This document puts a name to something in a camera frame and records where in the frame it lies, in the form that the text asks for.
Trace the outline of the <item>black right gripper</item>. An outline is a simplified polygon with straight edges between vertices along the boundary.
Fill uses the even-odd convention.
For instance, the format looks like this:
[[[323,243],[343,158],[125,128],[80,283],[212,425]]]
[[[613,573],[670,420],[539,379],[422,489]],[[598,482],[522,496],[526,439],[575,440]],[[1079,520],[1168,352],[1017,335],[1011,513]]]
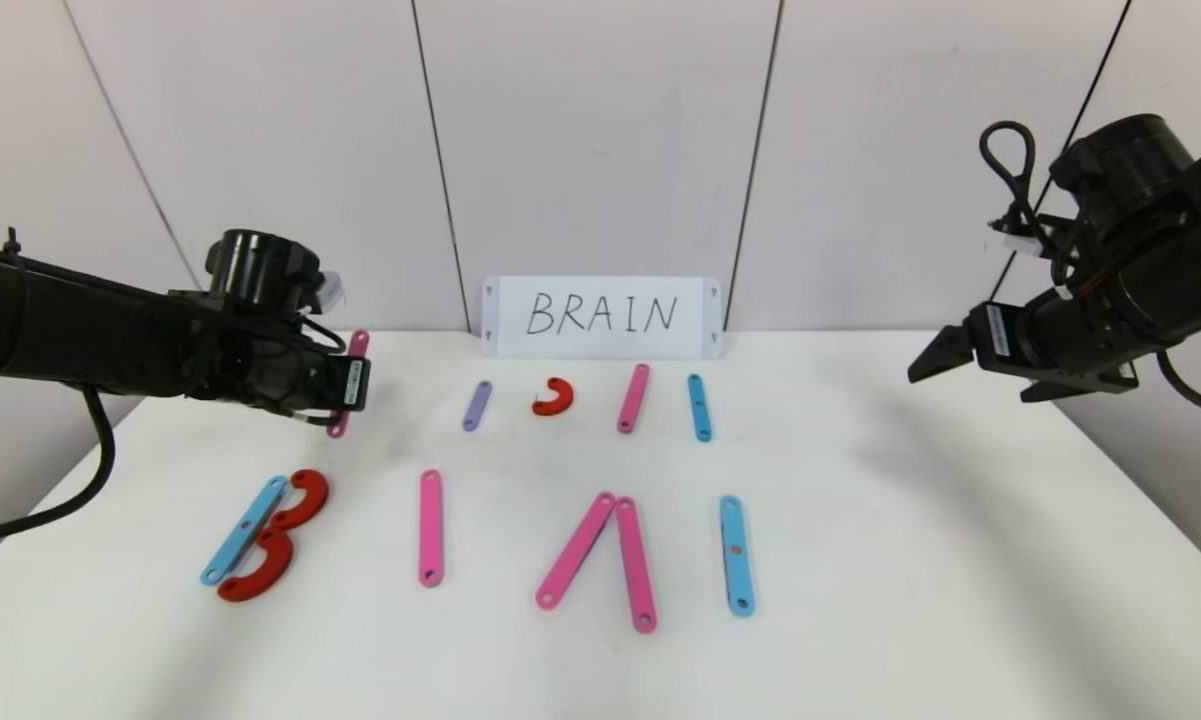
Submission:
[[[1024,404],[1139,388],[1139,323],[1100,296],[1063,300],[1044,292],[1024,306],[985,302],[964,324],[946,325],[908,365],[912,384],[975,359],[981,370],[1030,382]]]

